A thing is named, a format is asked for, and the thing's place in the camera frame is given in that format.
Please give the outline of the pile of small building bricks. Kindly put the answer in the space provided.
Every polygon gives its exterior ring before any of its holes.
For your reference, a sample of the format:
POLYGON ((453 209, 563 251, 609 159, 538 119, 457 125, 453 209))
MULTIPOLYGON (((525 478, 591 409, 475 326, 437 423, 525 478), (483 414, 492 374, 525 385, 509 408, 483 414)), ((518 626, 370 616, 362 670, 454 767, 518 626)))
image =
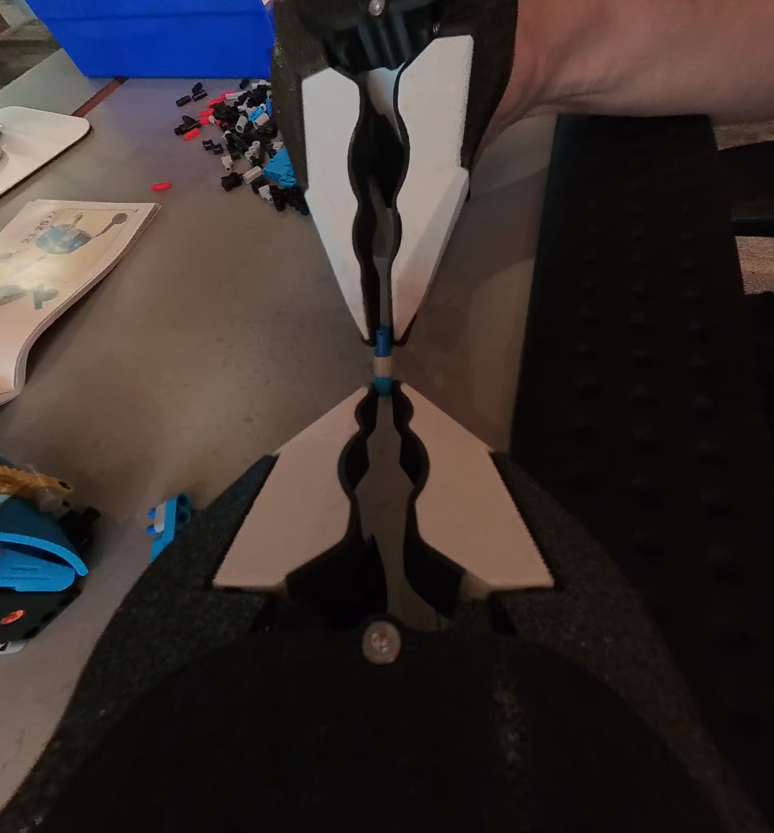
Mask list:
POLYGON ((211 96, 202 82, 175 101, 182 110, 173 134, 196 143, 217 160, 225 193, 249 189, 278 213, 309 215, 303 186, 277 123, 273 89, 267 78, 243 78, 237 88, 211 96))

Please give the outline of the grey desk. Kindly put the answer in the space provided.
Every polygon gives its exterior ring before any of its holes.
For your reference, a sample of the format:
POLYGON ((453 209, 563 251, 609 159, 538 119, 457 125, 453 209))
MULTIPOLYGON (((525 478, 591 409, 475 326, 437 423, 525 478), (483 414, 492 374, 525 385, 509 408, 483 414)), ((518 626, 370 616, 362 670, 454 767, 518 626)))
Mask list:
MULTIPOLYGON (((311 220, 249 189, 173 135, 196 79, 131 79, 88 100, 90 134, 0 200, 0 231, 38 198, 156 202, 149 228, 30 351, 0 407, 0 454, 68 480, 102 514, 79 599, 0 656, 0 809, 48 743, 112 614, 148 565, 148 508, 208 505, 262 455, 368 378, 361 342, 311 220), (150 185, 171 182, 153 193, 150 185)), ((554 119, 514 124, 482 156, 438 276, 395 366, 506 451, 554 119)), ((390 409, 360 489, 364 529, 390 559, 391 610, 436 624, 403 586, 409 480, 390 409)))

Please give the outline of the white stand base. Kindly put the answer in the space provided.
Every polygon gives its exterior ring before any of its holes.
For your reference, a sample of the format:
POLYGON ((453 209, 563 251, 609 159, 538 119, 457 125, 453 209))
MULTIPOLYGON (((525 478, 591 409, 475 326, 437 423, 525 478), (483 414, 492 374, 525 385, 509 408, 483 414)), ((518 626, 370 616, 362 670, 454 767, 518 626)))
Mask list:
POLYGON ((0 197, 84 139, 86 118, 24 107, 0 110, 0 197))

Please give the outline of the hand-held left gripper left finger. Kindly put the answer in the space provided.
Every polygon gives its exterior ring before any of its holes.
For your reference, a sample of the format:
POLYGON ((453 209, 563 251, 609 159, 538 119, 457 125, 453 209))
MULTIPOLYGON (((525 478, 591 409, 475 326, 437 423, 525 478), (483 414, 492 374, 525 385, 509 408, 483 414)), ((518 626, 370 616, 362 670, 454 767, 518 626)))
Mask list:
POLYGON ((281 591, 360 520, 378 396, 361 387, 283 444, 213 579, 217 589, 281 591))

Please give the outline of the blue brick-built toy model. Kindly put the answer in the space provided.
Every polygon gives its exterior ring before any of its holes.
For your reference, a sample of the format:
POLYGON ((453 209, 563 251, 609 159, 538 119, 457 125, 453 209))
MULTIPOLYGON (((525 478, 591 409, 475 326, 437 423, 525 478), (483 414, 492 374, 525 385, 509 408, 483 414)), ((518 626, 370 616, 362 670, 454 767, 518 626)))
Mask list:
POLYGON ((70 493, 0 456, 0 655, 22 650, 82 591, 101 514, 70 493))

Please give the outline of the black perforated chair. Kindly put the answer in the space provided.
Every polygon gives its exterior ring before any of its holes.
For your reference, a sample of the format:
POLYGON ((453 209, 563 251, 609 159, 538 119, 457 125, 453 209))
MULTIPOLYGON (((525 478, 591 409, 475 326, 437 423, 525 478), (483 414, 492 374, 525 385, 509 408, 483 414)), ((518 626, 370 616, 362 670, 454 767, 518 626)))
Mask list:
POLYGON ((510 451, 590 529, 726 754, 774 767, 774 452, 705 116, 559 117, 510 451))

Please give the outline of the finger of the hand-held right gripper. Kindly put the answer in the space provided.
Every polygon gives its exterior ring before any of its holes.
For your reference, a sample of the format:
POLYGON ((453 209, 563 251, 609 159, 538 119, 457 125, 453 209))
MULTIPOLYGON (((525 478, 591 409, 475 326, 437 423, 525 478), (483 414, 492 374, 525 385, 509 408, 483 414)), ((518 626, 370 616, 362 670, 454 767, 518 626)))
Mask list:
POLYGON ((474 57, 469 34, 438 37, 402 67, 393 109, 406 168, 395 199, 400 240, 390 266, 392 335, 406 342, 468 194, 462 161, 474 57))
POLYGON ((348 75, 325 68, 302 82, 306 200, 335 279, 362 340, 374 344, 379 287, 371 254, 374 215, 353 162, 365 113, 348 75))

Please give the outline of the short blue beam with pins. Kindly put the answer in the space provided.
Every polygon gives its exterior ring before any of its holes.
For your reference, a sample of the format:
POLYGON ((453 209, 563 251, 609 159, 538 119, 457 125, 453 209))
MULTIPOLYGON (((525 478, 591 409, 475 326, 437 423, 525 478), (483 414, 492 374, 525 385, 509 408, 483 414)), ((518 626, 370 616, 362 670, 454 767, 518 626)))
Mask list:
POLYGON ((177 532, 190 522, 193 513, 193 501, 185 492, 176 494, 148 510, 147 534, 151 541, 151 563, 169 546, 177 532))

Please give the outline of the instruction booklet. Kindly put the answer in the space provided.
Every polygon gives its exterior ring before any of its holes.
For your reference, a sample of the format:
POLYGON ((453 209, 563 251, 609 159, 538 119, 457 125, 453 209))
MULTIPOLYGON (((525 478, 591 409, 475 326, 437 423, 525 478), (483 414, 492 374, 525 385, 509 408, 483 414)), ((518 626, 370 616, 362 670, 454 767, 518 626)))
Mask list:
POLYGON ((34 343, 110 274, 157 203, 35 200, 0 232, 0 406, 26 382, 34 343))

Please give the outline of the blue plastic bin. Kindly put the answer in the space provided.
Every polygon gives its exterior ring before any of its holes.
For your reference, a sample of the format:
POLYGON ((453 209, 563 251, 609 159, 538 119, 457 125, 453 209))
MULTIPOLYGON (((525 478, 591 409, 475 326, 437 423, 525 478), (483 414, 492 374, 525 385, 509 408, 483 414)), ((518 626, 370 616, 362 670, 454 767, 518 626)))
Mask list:
POLYGON ((261 1, 28 1, 84 76, 269 78, 261 1))

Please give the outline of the person's right forearm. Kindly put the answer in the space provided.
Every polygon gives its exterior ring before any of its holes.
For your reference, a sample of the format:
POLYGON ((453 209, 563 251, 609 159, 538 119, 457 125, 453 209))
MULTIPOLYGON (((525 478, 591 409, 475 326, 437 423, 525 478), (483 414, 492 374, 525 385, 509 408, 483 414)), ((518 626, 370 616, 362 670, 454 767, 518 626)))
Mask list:
POLYGON ((774 119, 774 1, 519 2, 485 140, 557 113, 774 119))

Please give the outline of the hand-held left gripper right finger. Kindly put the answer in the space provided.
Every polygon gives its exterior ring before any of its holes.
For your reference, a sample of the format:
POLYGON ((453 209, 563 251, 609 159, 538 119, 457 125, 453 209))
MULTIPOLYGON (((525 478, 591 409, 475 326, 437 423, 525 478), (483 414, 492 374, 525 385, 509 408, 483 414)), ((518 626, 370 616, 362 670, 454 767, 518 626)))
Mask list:
POLYGON ((549 589, 553 576, 492 450, 410 385, 392 389, 412 484, 403 568, 415 591, 549 589))

